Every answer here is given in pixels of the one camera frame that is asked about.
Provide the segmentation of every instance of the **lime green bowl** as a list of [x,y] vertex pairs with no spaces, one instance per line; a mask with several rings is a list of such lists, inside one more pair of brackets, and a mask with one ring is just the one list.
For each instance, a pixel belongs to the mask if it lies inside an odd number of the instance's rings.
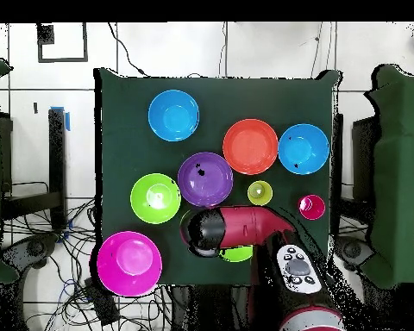
[[176,182],[164,174],[148,174],[140,178],[130,192],[135,214],[147,223],[169,221],[178,212],[181,193]]
[[248,199],[255,205],[266,205],[273,197],[273,189],[269,183],[258,180],[248,187]]
[[253,246],[235,247],[233,249],[221,250],[219,256],[231,263],[239,263],[253,256]]

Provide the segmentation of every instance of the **black strip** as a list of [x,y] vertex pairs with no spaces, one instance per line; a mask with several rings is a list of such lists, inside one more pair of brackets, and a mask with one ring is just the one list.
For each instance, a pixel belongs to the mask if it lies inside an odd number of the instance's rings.
[[52,229],[66,227],[66,162],[64,113],[61,109],[50,109],[49,120],[49,189],[60,194],[60,204],[51,208]]

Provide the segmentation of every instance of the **small pink bowl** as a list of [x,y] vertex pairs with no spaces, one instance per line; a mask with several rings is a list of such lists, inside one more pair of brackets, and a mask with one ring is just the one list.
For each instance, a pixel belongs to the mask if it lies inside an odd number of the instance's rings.
[[320,196],[310,194],[299,199],[298,208],[300,214],[307,220],[317,220],[325,212],[325,202]]
[[111,235],[97,256],[97,272],[103,285],[122,297],[148,293],[158,283],[161,269],[158,248],[147,236],[137,232]]

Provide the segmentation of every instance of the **white tile floor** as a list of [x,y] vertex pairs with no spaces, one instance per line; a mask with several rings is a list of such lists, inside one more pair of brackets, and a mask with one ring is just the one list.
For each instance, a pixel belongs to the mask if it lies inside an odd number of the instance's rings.
[[[343,182],[350,184],[353,181],[350,128],[353,121],[373,114],[373,107],[362,93],[371,88],[371,74],[379,64],[396,63],[414,73],[413,23],[322,22],[321,28],[321,22],[229,22],[228,76],[315,78],[327,68],[342,71],[339,93],[339,111],[345,116],[342,175]],[[218,70],[224,44],[222,22],[111,25],[129,50],[131,61],[148,75],[184,77],[197,72],[208,77],[225,76],[225,50]],[[81,57],[81,27],[80,23],[55,23],[55,44],[43,46],[45,57]],[[317,42],[319,29],[321,37]],[[47,110],[51,106],[64,107],[71,113],[71,131],[66,131],[69,208],[95,194],[92,69],[108,67],[125,76],[141,76],[128,63],[124,49],[116,44],[107,23],[87,23],[87,36],[88,62],[41,64],[37,59],[35,24],[0,24],[0,58],[13,67],[9,76],[0,79],[0,108],[10,112],[14,120],[13,179],[48,181]],[[38,114],[34,112],[34,103],[38,105]],[[43,187],[25,185],[19,189],[27,194],[42,191]],[[350,187],[344,186],[342,194],[350,197]],[[30,216],[28,220],[39,222],[40,217]],[[75,225],[91,227],[85,214]],[[12,238],[6,234],[3,245],[20,238],[19,234],[13,234]],[[84,250],[90,251],[91,244],[88,246]],[[53,258],[60,264],[63,278],[70,278],[70,259],[65,248],[59,245]],[[88,257],[80,255],[80,260],[88,275]],[[357,276],[346,273],[346,278],[362,297]],[[55,311],[62,289],[51,259],[39,271],[31,269],[24,291],[25,316]],[[136,317],[143,311],[139,304],[122,310],[127,317]],[[49,317],[37,316],[28,325],[33,331],[42,331]],[[95,331],[102,331],[99,323],[92,326]],[[128,322],[122,328],[134,331],[137,326]],[[55,329],[90,331],[86,326],[63,326],[61,320],[53,326]]]

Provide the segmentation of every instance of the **plastic bowl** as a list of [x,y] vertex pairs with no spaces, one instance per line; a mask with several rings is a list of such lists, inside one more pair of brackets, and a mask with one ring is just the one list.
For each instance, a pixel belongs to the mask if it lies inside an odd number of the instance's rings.
[[320,196],[310,194],[299,199],[298,208],[303,217],[313,221],[323,216],[325,202]]
[[150,103],[148,123],[163,140],[185,140],[195,132],[199,123],[197,102],[183,91],[163,91]]
[[233,172],[218,154],[195,153],[179,168],[178,186],[187,202],[210,207],[229,196],[233,188]]
[[153,173],[135,183],[130,192],[130,204],[141,220],[158,224],[176,215],[181,204],[181,194],[173,179]]
[[319,170],[329,156],[325,133],[311,124],[289,127],[279,140],[279,159],[289,172],[298,175]]
[[118,296],[147,294],[158,283],[161,269],[160,252],[144,234],[132,231],[113,234],[98,251],[98,276]]
[[250,259],[253,256],[253,246],[223,249],[219,252],[219,256],[231,263],[239,263],[240,261]]
[[273,189],[269,183],[258,180],[248,187],[247,196],[252,204],[266,205],[272,200]]
[[259,119],[244,119],[236,122],[225,134],[223,154],[237,172],[259,174],[276,160],[278,137],[267,123]]

